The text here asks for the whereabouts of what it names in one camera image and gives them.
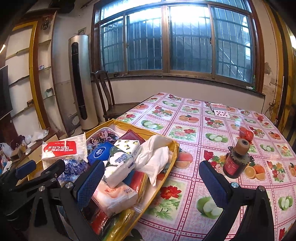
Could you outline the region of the red label wet wipe pack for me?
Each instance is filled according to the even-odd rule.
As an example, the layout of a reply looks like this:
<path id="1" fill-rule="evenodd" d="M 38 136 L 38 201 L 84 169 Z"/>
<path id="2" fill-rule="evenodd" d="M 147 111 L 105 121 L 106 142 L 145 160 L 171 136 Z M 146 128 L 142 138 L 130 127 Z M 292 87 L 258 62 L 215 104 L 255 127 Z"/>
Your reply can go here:
<path id="1" fill-rule="evenodd" d="M 47 169 L 59 159 L 75 159 L 87 161 L 86 134 L 47 142 L 42 145 L 41 160 L 43 169 Z"/>

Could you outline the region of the playing cards stack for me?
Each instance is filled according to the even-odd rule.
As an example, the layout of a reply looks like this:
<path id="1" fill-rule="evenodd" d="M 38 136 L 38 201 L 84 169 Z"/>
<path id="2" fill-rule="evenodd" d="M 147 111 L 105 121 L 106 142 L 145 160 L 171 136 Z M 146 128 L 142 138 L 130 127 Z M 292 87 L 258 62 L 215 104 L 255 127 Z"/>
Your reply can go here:
<path id="1" fill-rule="evenodd" d="M 210 103 L 210 108 L 218 118 L 230 118 L 226 106 L 218 103 Z"/>

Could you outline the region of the yellow taped foam box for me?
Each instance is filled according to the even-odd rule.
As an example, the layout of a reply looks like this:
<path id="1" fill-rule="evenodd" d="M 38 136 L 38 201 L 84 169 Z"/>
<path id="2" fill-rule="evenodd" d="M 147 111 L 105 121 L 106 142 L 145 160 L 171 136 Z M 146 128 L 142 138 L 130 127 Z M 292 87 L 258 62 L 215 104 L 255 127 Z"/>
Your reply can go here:
<path id="1" fill-rule="evenodd" d="M 95 136 L 95 133 L 98 133 L 100 128 L 111 128 L 115 132 L 121 134 L 129 132 L 130 136 L 135 133 L 136 137 L 139 136 L 145 141 L 147 141 L 151 136 L 156 135 L 154 131 L 148 131 L 143 128 L 131 125 L 129 123 L 124 123 L 118 120 L 109 120 L 92 130 L 86 132 L 86 137 L 91 138 Z M 96 234 L 99 234 L 98 238 L 100 240 L 124 240 L 130 232 L 133 230 L 134 226 L 137 224 L 138 220 L 148 209 L 149 205 L 152 203 L 153 199 L 158 194 L 162 185 L 165 183 L 171 169 L 173 168 L 175 161 L 179 154 L 179 144 L 171 140 L 167 144 L 171 157 L 169 157 L 169 162 L 167 167 L 163 169 L 160 173 L 160 179 L 157 179 L 156 186 L 152 187 L 149 183 L 148 175 L 145 173 L 140 173 L 138 171 L 132 171 L 132 174 L 129 174 L 127 177 L 126 183 L 128 186 L 133 188 L 138 193 L 138 200 L 135 206 L 128 208 L 122 211 L 120 214 L 116 214 L 113 217 L 107 218 L 98 207 L 95 207 L 94 204 L 89 204 L 90 208 L 85 208 L 85 211 L 93 214 L 91 219 L 91 225 Z M 41 165 L 41 159 L 37 162 L 37 170 L 28 175 L 28 180 L 37 177 L 37 171 L 41 173 L 44 169 L 44 165 Z"/>

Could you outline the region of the wall shelf unit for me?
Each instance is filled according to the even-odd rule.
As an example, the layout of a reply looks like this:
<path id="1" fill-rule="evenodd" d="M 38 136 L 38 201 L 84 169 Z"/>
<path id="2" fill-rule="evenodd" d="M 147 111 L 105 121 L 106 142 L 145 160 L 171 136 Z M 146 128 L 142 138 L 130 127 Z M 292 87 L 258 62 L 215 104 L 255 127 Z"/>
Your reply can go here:
<path id="1" fill-rule="evenodd" d="M 6 42 L 11 121 L 19 135 L 59 128 L 52 70 L 55 17 L 56 11 L 48 9 L 25 14 Z"/>

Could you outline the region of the barred window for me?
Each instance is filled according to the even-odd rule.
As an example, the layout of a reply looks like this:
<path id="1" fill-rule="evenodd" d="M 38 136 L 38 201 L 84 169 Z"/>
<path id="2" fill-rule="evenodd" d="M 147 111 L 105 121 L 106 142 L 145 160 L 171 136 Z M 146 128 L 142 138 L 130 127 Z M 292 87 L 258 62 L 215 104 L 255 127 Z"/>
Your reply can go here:
<path id="1" fill-rule="evenodd" d="M 263 37 L 252 1 L 98 1 L 91 26 L 94 71 L 263 90 Z"/>

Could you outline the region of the blue candy plastic bag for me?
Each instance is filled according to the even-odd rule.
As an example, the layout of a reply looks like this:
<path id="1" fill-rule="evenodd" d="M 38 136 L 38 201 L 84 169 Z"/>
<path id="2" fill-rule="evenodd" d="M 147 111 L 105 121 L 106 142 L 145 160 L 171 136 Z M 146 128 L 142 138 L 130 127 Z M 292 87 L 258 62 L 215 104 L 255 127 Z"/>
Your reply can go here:
<path id="1" fill-rule="evenodd" d="M 64 172 L 58 177 L 61 186 L 75 182 L 77 178 L 89 169 L 89 164 L 81 157 L 67 156 L 62 158 L 65 164 Z"/>

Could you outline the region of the beige tape roll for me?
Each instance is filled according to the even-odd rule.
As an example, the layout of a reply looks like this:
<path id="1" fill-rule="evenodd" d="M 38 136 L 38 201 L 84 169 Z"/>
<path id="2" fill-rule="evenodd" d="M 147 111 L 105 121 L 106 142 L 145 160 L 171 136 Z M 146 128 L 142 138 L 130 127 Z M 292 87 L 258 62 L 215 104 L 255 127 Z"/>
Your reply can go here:
<path id="1" fill-rule="evenodd" d="M 250 143 L 248 142 L 248 140 L 244 139 L 244 138 L 239 138 L 234 150 L 237 154 L 244 156 L 248 153 L 250 148 Z"/>

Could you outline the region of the blue red sponge cloth pack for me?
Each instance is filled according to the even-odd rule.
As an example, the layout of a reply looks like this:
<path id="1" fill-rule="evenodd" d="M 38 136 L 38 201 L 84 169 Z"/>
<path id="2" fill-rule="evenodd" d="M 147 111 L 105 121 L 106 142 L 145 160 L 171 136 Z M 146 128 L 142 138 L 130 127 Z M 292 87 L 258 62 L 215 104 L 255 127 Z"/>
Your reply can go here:
<path id="1" fill-rule="evenodd" d="M 147 187 L 148 176 L 145 173 L 132 170 L 123 180 L 123 183 L 138 193 L 137 202 L 140 203 L 143 199 L 145 189 Z"/>

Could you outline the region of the floral plastic tablecloth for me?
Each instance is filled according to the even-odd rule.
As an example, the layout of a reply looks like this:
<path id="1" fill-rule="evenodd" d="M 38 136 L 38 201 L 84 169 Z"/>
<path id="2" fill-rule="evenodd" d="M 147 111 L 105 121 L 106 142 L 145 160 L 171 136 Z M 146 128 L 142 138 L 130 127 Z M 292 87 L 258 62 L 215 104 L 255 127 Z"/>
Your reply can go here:
<path id="1" fill-rule="evenodd" d="M 230 118 L 218 118 L 210 102 L 158 93 L 123 113 L 118 120 L 172 138 L 179 155 L 165 183 L 127 240 L 201 240 L 221 213 L 199 174 L 208 161 L 218 172 L 228 147 L 236 145 L 239 127 L 254 134 L 250 162 L 234 179 L 243 188 L 266 188 L 275 240 L 286 240 L 295 224 L 295 152 L 261 113 L 227 107 Z"/>

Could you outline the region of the yellow multicolour sponge pack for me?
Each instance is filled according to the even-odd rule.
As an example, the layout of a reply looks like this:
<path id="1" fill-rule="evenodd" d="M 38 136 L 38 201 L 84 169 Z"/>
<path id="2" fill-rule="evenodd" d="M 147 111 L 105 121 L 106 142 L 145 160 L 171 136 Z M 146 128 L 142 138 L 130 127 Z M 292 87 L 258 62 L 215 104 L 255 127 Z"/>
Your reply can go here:
<path id="1" fill-rule="evenodd" d="M 107 217 L 98 205 L 91 200 L 88 206 L 84 208 L 84 215 L 100 240 L 123 240 L 134 221 L 135 211 L 126 209 L 112 217 Z"/>

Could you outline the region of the cartoon print pencil pouch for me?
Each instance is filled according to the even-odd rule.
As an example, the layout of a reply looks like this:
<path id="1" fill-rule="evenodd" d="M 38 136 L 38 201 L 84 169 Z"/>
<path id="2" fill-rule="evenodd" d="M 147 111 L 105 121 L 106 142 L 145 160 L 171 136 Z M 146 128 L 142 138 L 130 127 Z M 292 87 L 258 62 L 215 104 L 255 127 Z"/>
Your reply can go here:
<path id="1" fill-rule="evenodd" d="M 93 133 L 87 140 L 86 145 L 92 148 L 98 147 L 99 144 L 110 142 L 114 144 L 119 139 L 119 135 L 113 129 L 104 127 Z"/>

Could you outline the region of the pink tissue pack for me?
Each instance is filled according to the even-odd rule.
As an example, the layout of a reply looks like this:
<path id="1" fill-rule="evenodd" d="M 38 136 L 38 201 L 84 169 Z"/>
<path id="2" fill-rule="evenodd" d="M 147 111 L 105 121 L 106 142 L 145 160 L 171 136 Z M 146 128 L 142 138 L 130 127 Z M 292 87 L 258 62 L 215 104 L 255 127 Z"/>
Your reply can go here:
<path id="1" fill-rule="evenodd" d="M 128 185 L 120 182 L 115 188 L 110 188 L 100 181 L 92 200 L 107 216 L 112 217 L 136 204 L 138 193 Z"/>

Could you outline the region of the standing air conditioner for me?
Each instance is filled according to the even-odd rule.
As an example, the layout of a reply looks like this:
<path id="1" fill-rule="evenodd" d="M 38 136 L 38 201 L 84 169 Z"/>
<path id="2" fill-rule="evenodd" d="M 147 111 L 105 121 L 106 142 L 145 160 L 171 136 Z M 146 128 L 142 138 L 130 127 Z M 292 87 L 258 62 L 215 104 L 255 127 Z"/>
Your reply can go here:
<path id="1" fill-rule="evenodd" d="M 68 40 L 68 58 L 74 103 L 83 130 L 99 124 L 92 93 L 88 36 L 75 35 Z"/>

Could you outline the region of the dark red foil packet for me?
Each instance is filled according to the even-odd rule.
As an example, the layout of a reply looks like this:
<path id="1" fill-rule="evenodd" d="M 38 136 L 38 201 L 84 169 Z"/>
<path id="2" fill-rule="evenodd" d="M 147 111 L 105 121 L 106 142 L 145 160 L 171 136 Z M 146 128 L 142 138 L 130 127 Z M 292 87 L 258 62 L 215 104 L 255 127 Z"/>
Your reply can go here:
<path id="1" fill-rule="evenodd" d="M 135 140 L 139 141 L 140 144 L 143 144 L 145 142 L 145 139 L 142 138 L 140 135 L 138 135 L 133 130 L 129 129 L 124 135 L 122 135 L 120 140 Z"/>

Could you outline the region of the white cloth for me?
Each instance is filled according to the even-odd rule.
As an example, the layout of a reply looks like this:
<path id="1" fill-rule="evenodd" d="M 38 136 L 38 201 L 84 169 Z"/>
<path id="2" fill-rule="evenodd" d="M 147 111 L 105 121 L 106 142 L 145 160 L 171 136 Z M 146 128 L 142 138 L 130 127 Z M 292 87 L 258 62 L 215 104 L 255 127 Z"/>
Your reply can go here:
<path id="1" fill-rule="evenodd" d="M 153 135 L 140 146 L 140 152 L 134 161 L 134 169 L 147 174 L 153 187 L 156 185 L 158 174 L 169 161 L 168 145 L 172 142 L 170 138 Z"/>

